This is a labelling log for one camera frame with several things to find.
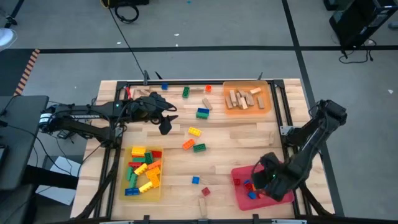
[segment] wooden table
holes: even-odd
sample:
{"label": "wooden table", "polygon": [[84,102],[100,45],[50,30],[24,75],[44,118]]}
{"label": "wooden table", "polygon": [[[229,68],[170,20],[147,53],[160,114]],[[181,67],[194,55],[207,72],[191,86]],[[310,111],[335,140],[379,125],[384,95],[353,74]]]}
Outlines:
{"label": "wooden table", "polygon": [[[299,79],[285,79],[285,90],[289,101],[294,126],[302,126],[309,119],[308,108]],[[102,81],[97,104],[101,105],[114,100],[117,81]],[[224,113],[222,85],[213,85],[211,94],[203,93],[203,85],[191,87],[188,99],[182,98],[183,86],[169,85],[168,90],[161,90],[160,85],[150,86],[150,91],[157,91],[167,101],[174,104],[179,117],[172,121],[173,128],[168,135],[162,136],[158,127],[150,123],[128,124],[123,136],[122,152],[119,161],[118,180],[113,203],[113,220],[142,220],[150,215],[151,220],[187,220],[201,218],[198,199],[202,197],[201,189],[208,187],[211,194],[205,197],[208,218],[210,219],[243,219],[259,214],[260,218],[293,218],[291,203],[240,211],[234,195],[231,180],[231,169],[255,164],[268,152],[275,152],[283,161],[282,148],[275,118],[275,110],[265,116],[231,117]],[[203,108],[203,97],[213,105],[208,120],[196,119],[198,107]],[[280,91],[277,91],[282,102]],[[286,125],[283,105],[280,104],[282,120]],[[96,126],[107,126],[105,121],[93,122]],[[195,138],[188,134],[190,126],[202,130],[202,135]],[[190,139],[205,143],[207,150],[195,154],[184,151],[182,144]],[[89,140],[85,157],[98,146],[96,140]],[[162,198],[159,202],[126,202],[119,200],[120,180],[123,178],[124,148],[131,145],[162,146],[164,148],[164,171],[162,178]],[[104,149],[98,149],[84,164],[76,190],[71,217],[77,216],[98,188]],[[200,184],[191,183],[192,176],[200,176]],[[313,169],[307,180],[307,186],[329,212],[334,212],[331,197],[326,183],[322,162],[317,156],[313,161]],[[300,212],[304,214],[304,206],[299,190],[297,191]],[[101,215],[105,215],[108,191],[103,197]]]}

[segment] orange tray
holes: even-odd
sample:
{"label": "orange tray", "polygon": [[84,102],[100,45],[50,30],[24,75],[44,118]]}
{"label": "orange tray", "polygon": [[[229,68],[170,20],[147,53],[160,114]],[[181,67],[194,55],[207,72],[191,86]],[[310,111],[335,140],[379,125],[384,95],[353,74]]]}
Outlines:
{"label": "orange tray", "polygon": [[[260,93],[256,93],[253,95],[254,106],[248,106],[248,109],[242,110],[238,106],[235,106],[232,109],[228,109],[226,102],[225,104],[225,113],[231,115],[238,114],[266,114],[271,110],[271,99],[269,95],[269,87],[267,81],[231,81],[223,83],[223,91],[224,97],[230,97],[229,91],[234,90],[237,92],[238,89],[243,90],[245,92],[249,92],[252,89],[261,88]],[[259,108],[259,103],[257,98],[261,96],[264,102],[264,109]]]}

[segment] gray floor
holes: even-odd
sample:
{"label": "gray floor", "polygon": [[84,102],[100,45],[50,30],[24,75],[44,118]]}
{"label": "gray floor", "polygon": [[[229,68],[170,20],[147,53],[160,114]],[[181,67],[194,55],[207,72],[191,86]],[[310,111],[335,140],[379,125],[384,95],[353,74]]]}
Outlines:
{"label": "gray floor", "polygon": [[[328,25],[331,13],[321,0],[288,2],[300,45],[336,45]],[[139,9],[135,24],[120,23],[131,47],[292,45],[281,1],[154,0]],[[17,20],[19,26],[13,29],[19,39],[14,48],[126,47],[109,12],[94,0],[25,1]],[[387,24],[372,38],[379,45],[398,45],[398,31],[389,30]],[[152,77],[157,71],[164,78],[254,78],[260,72],[264,78],[301,78],[295,53],[287,51],[136,55]],[[393,139],[398,134],[398,51],[374,51],[374,62],[354,65],[339,63],[339,56],[337,51],[303,52],[315,99],[330,98],[348,109],[347,124],[328,142],[345,214],[397,220],[398,153]],[[356,52],[350,60],[363,58],[364,52]],[[24,94],[86,104],[97,94],[101,80],[141,77],[129,53],[40,54]],[[40,138],[51,155],[62,155],[54,139]],[[73,140],[75,144],[60,142],[61,147],[68,155],[82,155],[85,141]],[[43,152],[36,148],[42,161]],[[37,223],[62,220],[70,211],[62,208],[39,208]]]}

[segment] yellow lego brick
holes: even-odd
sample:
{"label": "yellow lego brick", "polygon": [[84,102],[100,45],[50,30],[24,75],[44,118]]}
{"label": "yellow lego brick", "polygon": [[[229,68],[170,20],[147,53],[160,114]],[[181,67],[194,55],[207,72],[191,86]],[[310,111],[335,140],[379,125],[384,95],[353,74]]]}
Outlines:
{"label": "yellow lego brick", "polygon": [[190,134],[193,134],[194,136],[200,136],[200,134],[201,134],[201,131],[199,130],[199,129],[196,129],[196,128],[193,128],[193,127],[189,127],[189,130],[188,130],[188,132],[190,133]]}
{"label": "yellow lego brick", "polygon": [[145,156],[145,146],[133,146],[131,149],[132,156]]}
{"label": "yellow lego brick", "polygon": [[150,176],[149,180],[152,182],[153,188],[157,188],[158,186],[160,186],[160,180],[159,178],[157,178],[156,175]]}
{"label": "yellow lego brick", "polygon": [[147,168],[148,168],[147,164],[143,164],[140,167],[138,167],[134,172],[137,175],[141,175]]}
{"label": "yellow lego brick", "polygon": [[139,188],[140,193],[144,193],[145,191],[149,190],[153,187],[153,183],[149,181],[148,183],[144,184],[142,187]]}
{"label": "yellow lego brick", "polygon": [[160,169],[159,167],[155,167],[151,170],[148,170],[145,174],[147,175],[148,179],[150,179],[152,175],[160,174]]}

